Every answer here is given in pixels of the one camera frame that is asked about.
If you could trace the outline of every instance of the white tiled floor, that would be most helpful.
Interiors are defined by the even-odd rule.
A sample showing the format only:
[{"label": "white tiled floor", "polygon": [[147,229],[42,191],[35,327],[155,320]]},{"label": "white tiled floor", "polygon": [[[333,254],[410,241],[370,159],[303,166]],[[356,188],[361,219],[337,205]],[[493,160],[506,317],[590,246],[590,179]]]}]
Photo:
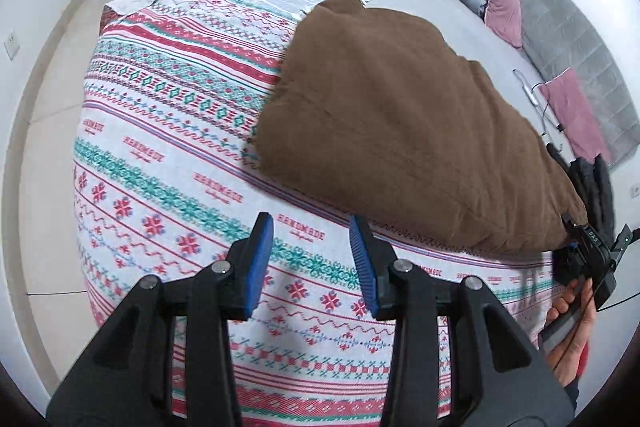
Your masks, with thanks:
[{"label": "white tiled floor", "polygon": [[69,23],[44,75],[22,163],[22,268],[38,331],[60,378],[97,331],[76,245],[72,147],[84,73],[108,1],[84,0]]}]

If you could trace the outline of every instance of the brown blanket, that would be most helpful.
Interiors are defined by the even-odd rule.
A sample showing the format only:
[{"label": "brown blanket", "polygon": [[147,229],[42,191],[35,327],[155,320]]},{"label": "brown blanket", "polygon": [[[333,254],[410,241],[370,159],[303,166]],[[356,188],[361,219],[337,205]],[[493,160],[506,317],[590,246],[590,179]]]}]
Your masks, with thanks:
[{"label": "brown blanket", "polygon": [[424,19],[326,0],[298,26],[257,128],[287,187],[454,248],[553,250],[586,211],[482,66]]}]

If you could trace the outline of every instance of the wall switch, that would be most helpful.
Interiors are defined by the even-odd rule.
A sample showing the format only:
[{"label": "wall switch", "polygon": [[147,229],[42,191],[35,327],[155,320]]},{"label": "wall switch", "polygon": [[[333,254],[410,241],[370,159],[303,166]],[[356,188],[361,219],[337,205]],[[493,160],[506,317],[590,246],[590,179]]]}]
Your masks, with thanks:
[{"label": "wall switch", "polygon": [[4,40],[4,49],[6,50],[6,54],[9,55],[9,59],[14,60],[15,54],[17,54],[20,49],[20,42],[18,42],[18,36],[15,34],[15,30],[12,30]]}]

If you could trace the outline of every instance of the metal bolt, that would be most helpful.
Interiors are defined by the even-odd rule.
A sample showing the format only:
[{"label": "metal bolt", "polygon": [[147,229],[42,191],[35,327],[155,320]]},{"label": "metal bolt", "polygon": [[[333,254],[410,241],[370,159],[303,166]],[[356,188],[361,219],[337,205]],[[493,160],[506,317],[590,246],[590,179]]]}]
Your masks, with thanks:
[{"label": "metal bolt", "polygon": [[465,286],[470,290],[479,290],[482,287],[482,281],[478,279],[478,277],[472,275],[465,279]]},{"label": "metal bolt", "polygon": [[225,259],[221,259],[220,261],[215,261],[215,263],[211,265],[211,269],[213,273],[223,274],[231,270],[231,263]]},{"label": "metal bolt", "polygon": [[414,264],[411,261],[407,261],[406,259],[396,259],[394,261],[394,268],[402,273],[411,271],[413,267]]},{"label": "metal bolt", "polygon": [[140,280],[140,287],[143,290],[152,290],[153,288],[156,287],[156,285],[158,285],[158,281],[159,279],[155,275],[145,275]]}]

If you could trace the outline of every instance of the cable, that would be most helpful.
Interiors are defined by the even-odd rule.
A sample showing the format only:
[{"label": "cable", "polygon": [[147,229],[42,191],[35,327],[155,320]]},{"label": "cable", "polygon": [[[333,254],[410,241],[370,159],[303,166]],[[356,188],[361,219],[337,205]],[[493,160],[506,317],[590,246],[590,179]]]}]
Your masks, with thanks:
[{"label": "cable", "polygon": [[[536,87],[538,87],[538,86],[544,86],[544,84],[546,84],[546,82],[539,82],[539,83],[537,83],[535,86],[533,86],[533,87],[531,88],[531,94],[532,94],[532,95],[534,95],[534,92],[535,92]],[[551,140],[551,143],[552,143],[554,146],[556,146],[556,144],[555,144],[554,140],[551,138],[551,135],[550,135],[550,134],[549,134],[549,132],[548,132],[548,129],[546,128],[545,120],[548,120],[548,122],[549,122],[551,125],[553,125],[556,129],[558,129],[558,131],[559,131],[559,132],[563,132],[563,131],[564,131],[564,125],[562,125],[559,121],[558,121],[558,125],[556,125],[556,124],[555,124],[555,122],[553,122],[553,121],[551,120],[551,117],[549,117],[549,116],[546,114],[546,112],[547,112],[547,111],[548,111],[548,109],[549,109],[549,105],[550,105],[550,104],[551,104],[551,97],[549,97],[549,99],[548,99],[548,100],[546,100],[546,105],[545,105],[545,108],[542,110],[542,112],[540,112],[540,106],[534,106],[534,109],[535,109],[536,113],[539,115],[540,120],[542,121],[542,130],[543,130],[542,136],[548,136],[548,137],[549,137],[549,140]]]},{"label": "cable", "polygon": [[584,318],[584,312],[586,311],[587,307],[589,306],[590,302],[593,300],[593,298],[596,295],[596,292],[600,289],[600,286],[602,286],[602,283],[605,280],[605,277],[609,274],[609,272],[611,271],[611,267],[609,266],[609,269],[607,269],[607,272],[604,274],[604,276],[602,277],[602,279],[600,280],[600,282],[598,283],[598,285],[596,286],[596,289],[594,289],[593,293],[591,294],[591,298],[587,301],[587,305],[584,307],[584,309],[582,310],[582,314],[580,315],[580,319],[578,320],[578,323],[575,325],[574,328],[574,334],[571,335],[571,340],[569,341],[569,343],[567,344],[567,349],[565,349],[562,352],[562,355],[560,355],[560,358],[558,359],[558,361],[556,362],[556,365],[553,368],[553,372],[556,371],[556,369],[558,368],[558,366],[560,365],[560,362],[562,362],[562,359],[564,359],[564,356],[566,355],[566,352],[569,350],[569,346],[571,346],[571,344],[574,341],[575,335],[578,333],[578,329],[580,329],[580,325],[582,324],[582,319]]},{"label": "cable", "polygon": [[615,308],[618,304],[622,304],[623,302],[627,302],[630,301],[631,299],[633,299],[634,297],[638,297],[640,295],[640,292],[631,295],[630,297],[627,297],[626,299],[622,299],[622,301],[620,302],[616,302],[615,304],[611,304],[609,306],[604,306],[604,308],[600,308],[598,310],[598,313],[603,312],[604,310],[610,310],[611,308]]}]

